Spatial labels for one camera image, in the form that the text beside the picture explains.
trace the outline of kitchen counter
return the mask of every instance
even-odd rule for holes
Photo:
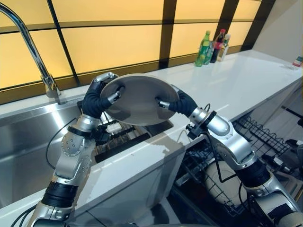
[[[211,104],[211,110],[235,120],[275,94],[296,85],[302,68],[253,50],[227,55],[223,62],[201,68],[192,63],[147,73],[159,77],[188,93],[198,105]],[[66,98],[83,95],[88,86],[63,91]],[[0,118],[48,103],[46,96],[0,106]],[[101,200],[117,193],[124,185],[134,182],[147,171],[163,163],[166,157],[190,146],[184,131],[188,119],[175,114],[170,121],[174,127],[124,152],[110,157],[91,168],[89,178],[77,201],[75,215],[81,214]],[[23,211],[41,200],[45,190],[0,209],[0,223],[9,226]]]

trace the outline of white plate in dishwasher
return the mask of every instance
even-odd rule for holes
[[[224,161],[219,161],[219,167],[221,177],[225,178],[234,175],[235,172]],[[205,185],[209,193],[215,198],[215,200],[222,204],[239,206],[241,204],[238,191],[240,186],[240,179],[236,176],[232,179],[221,183],[219,180],[218,170],[216,163],[212,163],[206,170]],[[241,199],[246,201],[247,194],[244,187],[241,188]]]

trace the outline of kitchen faucet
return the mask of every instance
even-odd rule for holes
[[[4,13],[8,18],[10,18],[17,26],[18,30],[20,31],[25,43],[27,44],[30,53],[34,58],[34,61],[36,62],[37,67],[41,72],[41,79],[45,84],[46,95],[49,98],[54,98],[56,102],[60,104],[61,103],[59,99],[60,90],[57,87],[52,75],[48,73],[26,25],[14,11],[12,11],[10,8],[2,4],[1,2],[0,2],[0,12]]]

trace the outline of stainless steel sink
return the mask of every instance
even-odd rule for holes
[[[53,169],[45,159],[47,143],[62,126],[71,119],[79,117],[81,111],[77,103],[82,99],[83,97],[78,97],[63,105],[33,107],[0,118],[0,208],[29,196],[49,184]],[[144,137],[145,140],[170,127],[172,124],[165,122],[156,126],[136,128],[140,132],[137,136],[148,133],[149,136]],[[48,157],[52,165],[56,164],[60,156],[60,142],[66,132],[67,127],[61,130],[49,147]],[[103,160],[142,141],[133,138],[129,140],[133,142],[127,146],[120,144],[115,152],[111,152],[111,148],[102,152],[99,146],[93,155],[99,157],[96,160],[100,161],[101,153]]]

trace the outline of dishwasher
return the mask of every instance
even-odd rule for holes
[[[303,192],[302,175],[298,169],[285,171],[292,169],[292,163],[288,161],[292,155],[290,146],[275,133],[258,124],[249,114],[232,124],[250,142],[260,160],[274,173],[295,201],[300,202]],[[284,164],[273,165],[265,157],[281,159]],[[245,201],[238,203],[237,199],[230,198],[226,189],[220,188],[216,175],[209,175],[207,171],[213,163],[214,155],[206,138],[186,150],[169,196],[180,222],[209,225],[215,223],[221,227],[257,226],[247,211],[253,200],[247,197]],[[238,188],[235,188],[235,193],[238,194]]]

